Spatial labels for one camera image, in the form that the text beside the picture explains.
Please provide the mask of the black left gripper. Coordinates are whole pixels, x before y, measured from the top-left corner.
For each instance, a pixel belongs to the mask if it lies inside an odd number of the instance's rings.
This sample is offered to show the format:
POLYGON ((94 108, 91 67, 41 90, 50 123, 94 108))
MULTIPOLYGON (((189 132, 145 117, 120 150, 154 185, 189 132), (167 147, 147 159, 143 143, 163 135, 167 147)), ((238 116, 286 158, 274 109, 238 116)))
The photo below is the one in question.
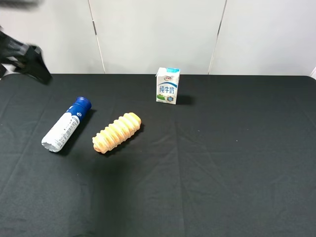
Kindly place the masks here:
POLYGON ((21 69, 21 73, 34 77, 42 84, 50 84, 52 76, 42 58, 42 50, 27 45, 5 34, 0 29, 0 73, 7 72, 4 64, 21 69))

